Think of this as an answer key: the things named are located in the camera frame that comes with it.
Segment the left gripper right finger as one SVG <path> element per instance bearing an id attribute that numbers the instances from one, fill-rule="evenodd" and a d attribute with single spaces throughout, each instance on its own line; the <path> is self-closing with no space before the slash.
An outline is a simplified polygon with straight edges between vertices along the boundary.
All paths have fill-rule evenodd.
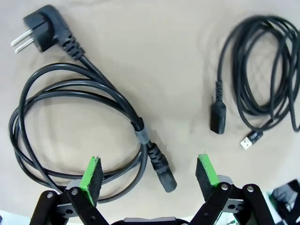
<path id="1" fill-rule="evenodd" d="M 195 175 L 205 203 L 189 222 L 214 225 L 222 213 L 231 213 L 239 225 L 273 225 L 269 207 L 256 184 L 236 187 L 227 176 L 218 176 L 207 154 L 197 158 Z"/>

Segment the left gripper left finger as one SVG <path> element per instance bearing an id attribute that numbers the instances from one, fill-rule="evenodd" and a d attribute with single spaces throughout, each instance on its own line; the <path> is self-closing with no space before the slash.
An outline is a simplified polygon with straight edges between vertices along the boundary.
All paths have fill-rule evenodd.
<path id="1" fill-rule="evenodd" d="M 78 186 L 61 194 L 44 191 L 36 204 L 31 225 L 65 225 L 70 218 L 79 217 L 85 225 L 107 225 L 97 210 L 104 173 L 99 157 L 92 157 Z"/>

